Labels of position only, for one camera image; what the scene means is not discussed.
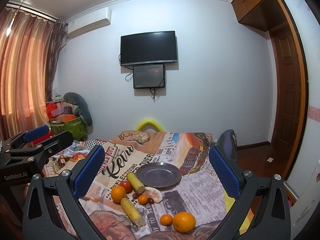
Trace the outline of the large orange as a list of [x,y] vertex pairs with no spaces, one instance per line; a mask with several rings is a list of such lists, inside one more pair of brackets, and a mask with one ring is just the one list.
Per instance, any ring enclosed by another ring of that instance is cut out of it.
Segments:
[[174,229],[180,233],[187,233],[196,226],[195,217],[188,212],[179,212],[172,219]]
[[120,185],[115,186],[111,190],[111,199],[115,203],[120,203],[123,198],[126,197],[126,189]]

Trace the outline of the red tomato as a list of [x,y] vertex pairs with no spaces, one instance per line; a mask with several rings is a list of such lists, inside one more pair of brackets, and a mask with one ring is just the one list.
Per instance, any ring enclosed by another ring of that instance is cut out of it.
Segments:
[[133,190],[133,187],[128,180],[123,180],[119,185],[122,186],[126,190],[127,194],[131,193]]

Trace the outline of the large orange front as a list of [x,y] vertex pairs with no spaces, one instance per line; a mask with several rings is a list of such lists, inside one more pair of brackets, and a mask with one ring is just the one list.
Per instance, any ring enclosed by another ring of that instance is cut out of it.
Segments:
[[174,229],[180,233],[187,233],[196,226],[195,217],[188,212],[179,212],[172,219]]

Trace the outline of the small mandarin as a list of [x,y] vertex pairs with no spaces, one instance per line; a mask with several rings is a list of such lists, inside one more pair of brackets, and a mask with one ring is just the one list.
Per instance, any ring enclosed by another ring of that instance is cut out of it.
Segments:
[[145,205],[148,203],[148,196],[140,195],[137,200],[140,205]]
[[160,224],[163,226],[170,226],[172,224],[173,217],[169,214],[164,214],[160,217]]

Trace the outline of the peeled pomelo piece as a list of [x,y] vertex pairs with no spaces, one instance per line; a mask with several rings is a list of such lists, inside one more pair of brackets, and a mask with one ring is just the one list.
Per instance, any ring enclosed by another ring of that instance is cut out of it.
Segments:
[[142,194],[149,198],[152,198],[155,203],[160,203],[163,200],[161,191],[154,187],[146,186]]

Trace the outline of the small mandarin front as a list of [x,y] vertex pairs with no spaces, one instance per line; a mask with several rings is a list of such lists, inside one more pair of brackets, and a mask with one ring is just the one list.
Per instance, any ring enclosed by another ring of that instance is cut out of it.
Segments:
[[172,224],[173,217],[169,214],[164,214],[160,217],[160,224],[163,226],[170,226]]

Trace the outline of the green storage box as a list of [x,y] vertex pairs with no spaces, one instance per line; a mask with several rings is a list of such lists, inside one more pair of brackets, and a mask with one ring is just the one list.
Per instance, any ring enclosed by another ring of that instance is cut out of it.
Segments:
[[55,135],[64,131],[69,131],[72,133],[73,138],[75,140],[80,141],[84,137],[87,137],[87,130],[86,130],[85,123],[80,117],[75,118],[68,122],[62,122],[62,123],[51,122],[50,127],[52,132]]

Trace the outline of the orange brown curtain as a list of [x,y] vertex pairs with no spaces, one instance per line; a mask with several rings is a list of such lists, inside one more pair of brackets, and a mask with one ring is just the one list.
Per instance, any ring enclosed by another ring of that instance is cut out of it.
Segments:
[[1,139],[49,122],[65,21],[49,21],[21,9],[1,12]]

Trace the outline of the dark red grape right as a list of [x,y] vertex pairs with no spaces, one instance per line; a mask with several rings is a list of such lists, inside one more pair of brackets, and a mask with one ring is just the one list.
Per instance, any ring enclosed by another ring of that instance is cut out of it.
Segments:
[[149,204],[154,204],[155,201],[154,201],[152,198],[148,198],[148,203],[149,203]]

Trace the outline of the yellow chair back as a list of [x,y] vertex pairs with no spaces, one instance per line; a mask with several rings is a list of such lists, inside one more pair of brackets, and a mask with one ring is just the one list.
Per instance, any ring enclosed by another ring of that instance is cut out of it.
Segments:
[[141,121],[137,127],[135,128],[136,131],[142,131],[145,127],[153,127],[154,130],[157,132],[165,132],[164,128],[155,120],[153,119],[145,119]]

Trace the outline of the white air conditioner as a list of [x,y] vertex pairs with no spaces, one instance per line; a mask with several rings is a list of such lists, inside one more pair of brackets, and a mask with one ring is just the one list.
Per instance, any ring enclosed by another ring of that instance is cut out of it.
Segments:
[[75,38],[90,31],[109,26],[112,10],[109,7],[101,8],[85,14],[68,24],[67,36]]

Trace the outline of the brown wooden door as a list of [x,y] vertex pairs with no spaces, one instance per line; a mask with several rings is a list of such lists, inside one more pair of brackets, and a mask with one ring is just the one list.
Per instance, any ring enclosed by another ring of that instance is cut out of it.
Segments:
[[300,118],[301,78],[297,50],[290,26],[283,23],[271,31],[270,35],[277,76],[276,119],[271,145],[276,153],[276,173],[285,177],[286,167],[291,163],[290,157]]

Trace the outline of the wooden overhead cabinet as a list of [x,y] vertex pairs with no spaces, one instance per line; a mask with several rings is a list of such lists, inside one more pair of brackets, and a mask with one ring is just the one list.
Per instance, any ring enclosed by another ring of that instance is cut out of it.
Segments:
[[233,0],[238,22],[260,31],[269,31],[287,21],[280,0]]

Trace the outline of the small black wall monitor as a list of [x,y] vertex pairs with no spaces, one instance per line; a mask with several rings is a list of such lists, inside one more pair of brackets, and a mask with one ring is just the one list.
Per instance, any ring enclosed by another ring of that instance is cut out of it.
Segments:
[[147,64],[133,67],[133,88],[164,88],[165,66],[163,64]]

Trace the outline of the large black wall television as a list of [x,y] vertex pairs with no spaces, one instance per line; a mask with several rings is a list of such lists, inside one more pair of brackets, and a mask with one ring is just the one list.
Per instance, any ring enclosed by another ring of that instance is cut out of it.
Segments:
[[138,33],[120,38],[121,66],[177,61],[177,42],[174,31]]

